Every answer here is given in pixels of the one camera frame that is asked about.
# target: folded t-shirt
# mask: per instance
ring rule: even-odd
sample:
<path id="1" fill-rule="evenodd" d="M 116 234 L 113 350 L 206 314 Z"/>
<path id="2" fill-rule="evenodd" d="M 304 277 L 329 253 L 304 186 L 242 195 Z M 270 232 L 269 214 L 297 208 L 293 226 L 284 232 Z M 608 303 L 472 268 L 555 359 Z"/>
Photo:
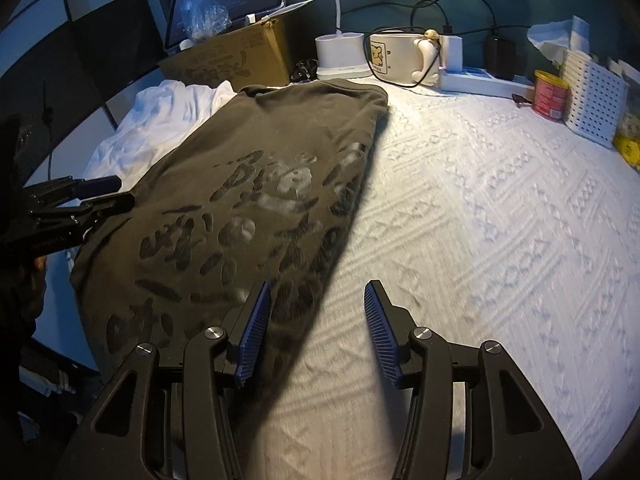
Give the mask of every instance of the folded t-shirt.
<path id="1" fill-rule="evenodd" d="M 151 341 L 161 365 L 222 322 L 257 280 L 273 302 L 252 409 L 273 399 L 342 250 L 386 93 L 344 80 L 244 88 L 133 188 L 72 273 L 107 376 Z"/>

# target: white desk lamp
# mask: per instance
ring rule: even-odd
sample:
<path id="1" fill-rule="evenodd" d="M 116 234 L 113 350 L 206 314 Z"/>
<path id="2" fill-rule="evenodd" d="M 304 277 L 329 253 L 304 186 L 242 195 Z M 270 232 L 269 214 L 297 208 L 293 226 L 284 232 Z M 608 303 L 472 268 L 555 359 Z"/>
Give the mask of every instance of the white desk lamp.
<path id="1" fill-rule="evenodd" d="M 364 35 L 340 30 L 340 0 L 335 0 L 335 34 L 316 38 L 318 79 L 356 78 L 371 75 L 364 57 Z"/>

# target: tissue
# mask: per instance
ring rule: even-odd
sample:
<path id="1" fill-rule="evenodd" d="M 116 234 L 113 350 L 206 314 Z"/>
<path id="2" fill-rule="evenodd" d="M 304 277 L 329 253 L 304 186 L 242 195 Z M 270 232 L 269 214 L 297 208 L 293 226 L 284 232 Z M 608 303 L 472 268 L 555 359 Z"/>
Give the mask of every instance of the tissue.
<path id="1" fill-rule="evenodd" d="M 562 64 L 567 50 L 589 53 L 589 23 L 578 16 L 564 22 L 533 25 L 527 31 L 527 38 L 556 66 Z"/>

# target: red can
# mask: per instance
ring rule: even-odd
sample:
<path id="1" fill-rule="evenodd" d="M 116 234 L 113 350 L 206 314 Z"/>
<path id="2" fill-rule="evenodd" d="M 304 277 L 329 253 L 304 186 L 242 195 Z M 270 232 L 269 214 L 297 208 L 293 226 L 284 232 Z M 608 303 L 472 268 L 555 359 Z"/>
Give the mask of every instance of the red can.
<path id="1" fill-rule="evenodd" d="M 561 121 L 569 85 L 559 77 L 536 70 L 536 91 L 533 97 L 533 110 L 552 121 Z"/>

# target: mug handle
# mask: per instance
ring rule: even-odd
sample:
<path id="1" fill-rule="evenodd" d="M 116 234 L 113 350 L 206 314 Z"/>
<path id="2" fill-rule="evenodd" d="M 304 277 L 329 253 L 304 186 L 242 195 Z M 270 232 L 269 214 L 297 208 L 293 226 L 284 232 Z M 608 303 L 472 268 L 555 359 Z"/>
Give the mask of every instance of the mug handle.
<path id="1" fill-rule="evenodd" d="M 414 45 L 417 46 L 422 53 L 422 70 L 420 72 L 413 72 L 411 74 L 411 79 L 418 82 L 424 77 L 424 79 L 422 79 L 422 84 L 432 86 L 438 81 L 438 70 L 440 69 L 438 66 L 439 63 L 433 62 L 436 56 L 438 56 L 438 51 L 433 43 L 425 38 L 416 38 L 414 40 Z M 433 63 L 433 66 L 425 76 L 425 73 L 431 66 L 431 63 Z"/>

